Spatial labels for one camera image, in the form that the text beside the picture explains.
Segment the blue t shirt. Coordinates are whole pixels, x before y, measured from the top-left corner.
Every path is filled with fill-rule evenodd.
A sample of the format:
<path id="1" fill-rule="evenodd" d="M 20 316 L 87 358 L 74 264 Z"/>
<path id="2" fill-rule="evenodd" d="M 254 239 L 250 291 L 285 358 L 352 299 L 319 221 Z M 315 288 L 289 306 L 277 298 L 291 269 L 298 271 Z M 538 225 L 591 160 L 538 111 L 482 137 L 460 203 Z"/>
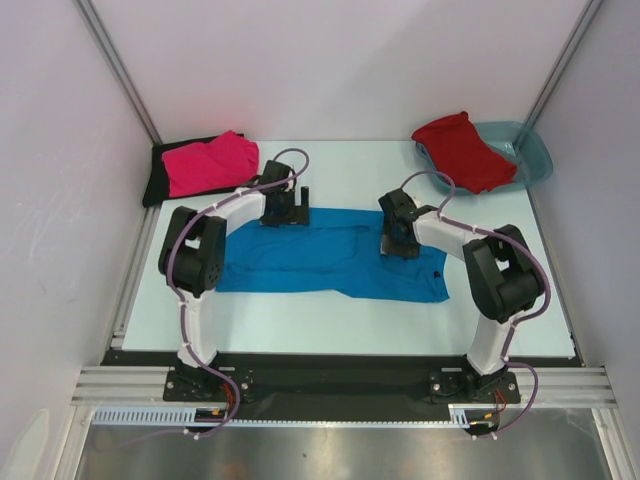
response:
<path id="1" fill-rule="evenodd" d="M 415 303 L 449 299 L 446 254 L 422 247 L 416 259 L 380 252 L 380 211 L 313 208 L 308 226 L 255 220 L 227 237 L 225 293 L 336 291 L 351 298 Z"/>

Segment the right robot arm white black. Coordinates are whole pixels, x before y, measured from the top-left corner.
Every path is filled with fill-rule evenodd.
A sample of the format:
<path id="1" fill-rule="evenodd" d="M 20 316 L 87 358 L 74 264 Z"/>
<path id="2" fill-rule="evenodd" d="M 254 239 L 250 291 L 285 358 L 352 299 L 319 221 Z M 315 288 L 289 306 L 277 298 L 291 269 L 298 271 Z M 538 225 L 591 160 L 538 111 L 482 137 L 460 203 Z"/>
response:
<path id="1" fill-rule="evenodd" d="M 383 254 L 415 259 L 421 248 L 433 247 L 464 263 L 478 324 L 457 384 L 450 387 L 436 375 L 430 391 L 436 400 L 451 395 L 486 401 L 508 373 L 509 344 L 518 320 L 548 293 L 544 270 L 513 225 L 497 230 L 467 225 L 434 206 L 417 206 L 401 188 L 378 203 Z"/>

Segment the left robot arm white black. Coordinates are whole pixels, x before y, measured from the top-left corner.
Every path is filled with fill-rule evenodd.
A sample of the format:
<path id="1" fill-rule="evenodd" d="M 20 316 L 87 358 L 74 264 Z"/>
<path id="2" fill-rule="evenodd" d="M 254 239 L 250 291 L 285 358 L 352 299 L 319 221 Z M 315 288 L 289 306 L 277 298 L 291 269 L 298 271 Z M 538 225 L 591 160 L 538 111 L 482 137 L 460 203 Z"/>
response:
<path id="1" fill-rule="evenodd" d="M 231 195 L 200 210 L 174 210 L 158 260 L 158 269 L 177 296 L 181 346 L 164 398 L 209 401 L 231 389 L 231 379 L 213 369 L 219 353 L 207 331 L 205 294 L 221 280 L 227 237 L 257 221 L 263 226 L 310 223 L 309 189 L 297 188 L 301 175 L 292 167 L 269 160 L 263 172 Z"/>

